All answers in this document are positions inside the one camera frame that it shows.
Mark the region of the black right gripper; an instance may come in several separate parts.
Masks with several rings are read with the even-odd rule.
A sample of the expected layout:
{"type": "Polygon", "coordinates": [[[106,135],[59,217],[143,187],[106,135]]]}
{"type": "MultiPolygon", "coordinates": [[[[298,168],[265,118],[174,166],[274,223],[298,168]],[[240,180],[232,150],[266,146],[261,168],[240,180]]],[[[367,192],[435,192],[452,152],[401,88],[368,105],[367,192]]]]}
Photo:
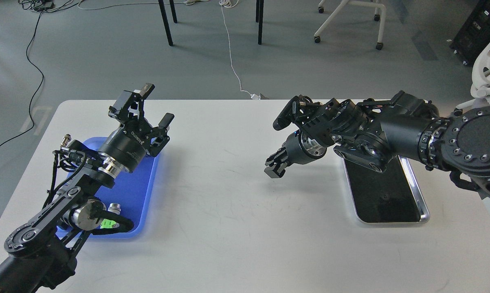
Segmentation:
{"type": "Polygon", "coordinates": [[[284,143],[265,162],[264,172],[270,178],[282,178],[286,168],[292,164],[308,164],[322,158],[327,148],[302,132],[290,133],[284,143]]]}

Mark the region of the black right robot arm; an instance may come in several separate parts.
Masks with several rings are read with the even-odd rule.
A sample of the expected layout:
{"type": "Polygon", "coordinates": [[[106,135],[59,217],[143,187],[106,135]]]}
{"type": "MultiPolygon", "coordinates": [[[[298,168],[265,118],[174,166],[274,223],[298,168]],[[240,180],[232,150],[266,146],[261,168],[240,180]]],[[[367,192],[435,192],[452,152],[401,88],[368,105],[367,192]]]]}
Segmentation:
{"type": "Polygon", "coordinates": [[[326,103],[299,95],[273,122],[277,131],[298,128],[266,159],[265,173],[281,178],[292,164],[308,164],[329,147],[341,158],[382,173],[396,156],[449,171],[466,190],[490,194],[490,105],[459,116],[440,117],[431,102],[399,91],[390,100],[326,103]]]}

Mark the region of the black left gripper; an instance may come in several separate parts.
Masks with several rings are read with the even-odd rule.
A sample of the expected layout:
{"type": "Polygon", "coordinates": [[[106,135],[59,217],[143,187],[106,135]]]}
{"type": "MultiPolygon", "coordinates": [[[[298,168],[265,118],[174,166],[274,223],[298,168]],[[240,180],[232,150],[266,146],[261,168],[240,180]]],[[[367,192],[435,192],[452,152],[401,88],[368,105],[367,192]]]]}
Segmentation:
{"type": "Polygon", "coordinates": [[[175,115],[165,113],[157,127],[144,117],[144,100],[155,89],[147,83],[140,91],[122,91],[116,102],[109,107],[108,115],[120,122],[120,126],[107,137],[98,152],[112,157],[132,173],[147,154],[156,157],[169,142],[169,124],[175,115]]]}

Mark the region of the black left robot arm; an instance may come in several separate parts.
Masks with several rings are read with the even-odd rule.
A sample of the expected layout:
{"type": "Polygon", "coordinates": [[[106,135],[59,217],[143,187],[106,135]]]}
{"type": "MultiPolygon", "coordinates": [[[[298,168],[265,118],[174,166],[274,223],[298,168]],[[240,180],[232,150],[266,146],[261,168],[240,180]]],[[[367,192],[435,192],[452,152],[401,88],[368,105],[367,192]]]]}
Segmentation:
{"type": "Polygon", "coordinates": [[[123,91],[108,110],[120,126],[98,150],[64,137],[53,152],[53,170],[63,162],[72,174],[52,185],[42,210],[5,239],[8,257],[0,265],[0,293],[53,289],[75,274],[77,254],[90,235],[134,228],[131,219],[108,211],[96,192],[101,186],[112,188],[122,171],[133,172],[144,156],[156,157],[169,142],[174,115],[166,113],[156,127],[144,117],[144,101],[154,89],[147,83],[123,91]]]}

